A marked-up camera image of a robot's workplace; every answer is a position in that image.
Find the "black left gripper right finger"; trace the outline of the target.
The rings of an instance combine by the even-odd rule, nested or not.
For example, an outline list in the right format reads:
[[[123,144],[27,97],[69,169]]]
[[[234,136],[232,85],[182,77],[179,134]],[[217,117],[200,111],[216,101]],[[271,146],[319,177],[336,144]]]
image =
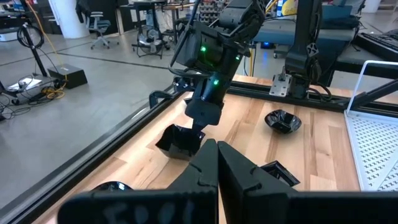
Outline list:
[[[218,149],[228,223],[397,223],[395,192],[297,191],[228,143]]]

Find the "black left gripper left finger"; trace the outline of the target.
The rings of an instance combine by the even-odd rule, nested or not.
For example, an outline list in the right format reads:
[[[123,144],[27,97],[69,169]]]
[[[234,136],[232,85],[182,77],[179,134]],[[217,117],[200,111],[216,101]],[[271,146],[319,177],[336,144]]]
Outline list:
[[[157,190],[92,190],[65,201],[58,223],[216,223],[218,145],[208,139],[185,170]]]

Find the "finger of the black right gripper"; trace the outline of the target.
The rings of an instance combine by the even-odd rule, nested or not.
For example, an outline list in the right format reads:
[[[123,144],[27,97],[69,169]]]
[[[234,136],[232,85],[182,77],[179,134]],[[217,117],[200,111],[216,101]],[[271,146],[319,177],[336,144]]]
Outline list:
[[[192,124],[192,138],[194,140],[202,140],[205,137],[205,133],[203,132],[205,127],[206,125],[203,122],[194,119]]]

